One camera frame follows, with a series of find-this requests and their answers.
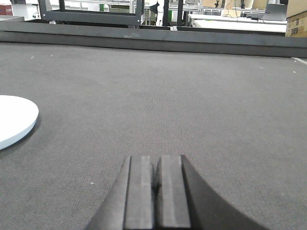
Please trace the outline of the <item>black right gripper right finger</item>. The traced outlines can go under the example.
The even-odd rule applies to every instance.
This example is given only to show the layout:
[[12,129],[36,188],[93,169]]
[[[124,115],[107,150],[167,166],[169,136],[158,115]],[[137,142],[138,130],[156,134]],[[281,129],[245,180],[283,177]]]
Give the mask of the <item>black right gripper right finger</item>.
[[218,195],[184,155],[164,155],[156,170],[158,230],[263,230]]

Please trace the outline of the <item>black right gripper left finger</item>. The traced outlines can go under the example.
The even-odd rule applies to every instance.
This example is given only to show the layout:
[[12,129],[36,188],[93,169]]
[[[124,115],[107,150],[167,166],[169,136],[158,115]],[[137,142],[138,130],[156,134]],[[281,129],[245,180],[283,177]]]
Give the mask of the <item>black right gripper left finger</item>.
[[149,156],[128,156],[86,230],[152,230],[153,167]]

